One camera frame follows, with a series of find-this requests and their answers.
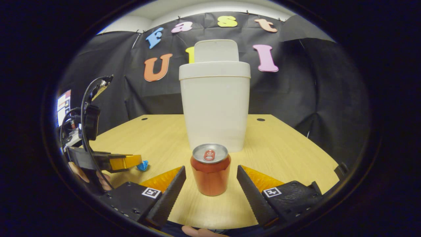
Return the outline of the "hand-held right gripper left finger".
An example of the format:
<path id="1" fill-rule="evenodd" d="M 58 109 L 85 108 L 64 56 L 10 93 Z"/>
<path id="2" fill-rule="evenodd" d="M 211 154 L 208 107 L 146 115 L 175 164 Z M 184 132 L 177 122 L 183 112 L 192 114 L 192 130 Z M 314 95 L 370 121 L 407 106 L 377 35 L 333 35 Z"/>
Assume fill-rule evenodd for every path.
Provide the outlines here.
<path id="1" fill-rule="evenodd" d="M 117 213 L 152 228 L 162 228 L 186 180 L 185 166 L 140 184 L 126 182 L 99 199 Z"/>

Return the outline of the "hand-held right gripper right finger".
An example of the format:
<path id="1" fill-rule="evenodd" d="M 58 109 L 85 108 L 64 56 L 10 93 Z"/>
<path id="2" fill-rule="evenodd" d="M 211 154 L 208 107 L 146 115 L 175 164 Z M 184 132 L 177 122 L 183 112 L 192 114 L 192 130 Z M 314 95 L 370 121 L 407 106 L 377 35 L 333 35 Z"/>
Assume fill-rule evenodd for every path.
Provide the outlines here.
<path id="1" fill-rule="evenodd" d="M 238 165 L 236 178 L 263 228 L 294 222 L 323 198 L 315 181 L 309 186 L 295 180 L 283 183 L 244 165 Z"/>

